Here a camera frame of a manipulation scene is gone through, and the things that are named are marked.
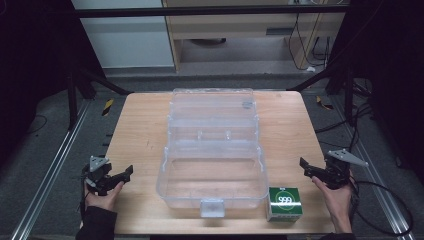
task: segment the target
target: gray floor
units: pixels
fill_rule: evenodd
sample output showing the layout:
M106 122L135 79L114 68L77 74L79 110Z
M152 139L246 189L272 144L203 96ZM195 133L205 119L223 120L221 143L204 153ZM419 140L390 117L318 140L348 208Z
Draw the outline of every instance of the gray floor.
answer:
M310 76L311 72L295 68L287 46L282 39L227 39L225 44L205 44L187 41L178 73L152 72L143 78L113 76L114 83L137 92L169 91L176 87L250 87L254 89L285 89L292 87ZM325 81L312 86L303 93L305 105L315 129L341 121L340 112L327 110L316 103L316 95L338 106L341 93L327 98L322 93ZM30 236L43 239L65 239L73 236L79 227L80 171L91 155L102 155L107 151L110 135L119 118L125 96L96 85L95 100L79 98L79 107L88 106L86 117L75 140L67 152L64 163L52 183L45 203L40 203L40 212L31 226ZM105 102L114 99L108 116L101 116ZM359 106L366 99L356 97ZM10 234L23 218L43 178L55 159L62 141L67 134L68 112L66 92L46 98L38 105L37 114L29 133L16 149L13 164L0 173L0 239L9 239ZM424 239L424 188L414 173L400 169L395 164L395 154L388 145L384 134L372 114L362 117L359 122L360 142L353 153L370 161L387 187L394 190L407 203L414 214L413 235L405 239ZM351 129L341 126L329 132L318 134L323 152L348 146ZM353 167L357 180L371 180L369 170ZM384 203L370 187L361 187L359 210L366 219L391 231L390 217L381 207ZM385 236L355 216L354 232L359 239L396 239ZM306 239L305 235L289 236L289 239Z

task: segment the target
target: wooden table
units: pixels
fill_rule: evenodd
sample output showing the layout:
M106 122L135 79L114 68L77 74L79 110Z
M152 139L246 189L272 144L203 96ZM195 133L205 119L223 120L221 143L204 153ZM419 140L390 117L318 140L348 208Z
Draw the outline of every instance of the wooden table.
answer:
M202 219L198 209L171 209L156 193L156 178L167 143L172 93L128 96L107 152L113 170L134 165L115 210L117 234L295 234L334 231L325 203L299 158L324 167L311 121L297 92L255 91L260 143L270 186L297 187L304 214L295 223L266 221L265 201L253 210L226 210L222 219Z

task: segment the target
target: plastic container lid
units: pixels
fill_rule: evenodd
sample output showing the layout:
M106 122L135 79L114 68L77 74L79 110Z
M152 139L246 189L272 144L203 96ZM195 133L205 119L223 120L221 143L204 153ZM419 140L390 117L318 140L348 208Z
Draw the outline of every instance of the plastic container lid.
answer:
M157 192L172 208L223 217L268 194L251 89L176 89Z

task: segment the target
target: white wall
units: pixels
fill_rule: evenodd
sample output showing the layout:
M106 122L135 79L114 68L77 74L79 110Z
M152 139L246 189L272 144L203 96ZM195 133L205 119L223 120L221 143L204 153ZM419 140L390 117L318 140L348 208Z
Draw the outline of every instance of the white wall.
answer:
M160 0L72 0L76 9L162 7ZM103 68L173 67L164 17L81 19Z

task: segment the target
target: aluminum rail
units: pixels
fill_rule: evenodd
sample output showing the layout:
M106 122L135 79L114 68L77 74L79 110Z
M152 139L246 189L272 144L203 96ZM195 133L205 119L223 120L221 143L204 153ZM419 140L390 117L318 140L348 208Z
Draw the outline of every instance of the aluminum rail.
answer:
M50 165L49 170L46 173L46 176L44 177L40 187L37 190L37 193L32 199L18 226L13 231L11 236L12 240L25 240L28 238L32 227L34 226L34 223L47 200L50 190L53 187L57 176L59 175L60 169L62 168L66 157L68 156L71 146L74 143L76 136L78 135L89 106L89 100L83 101L81 110L78 114L77 123L75 124L74 128L69 130L66 134L65 139L63 140L55 158L53 159L52 164Z

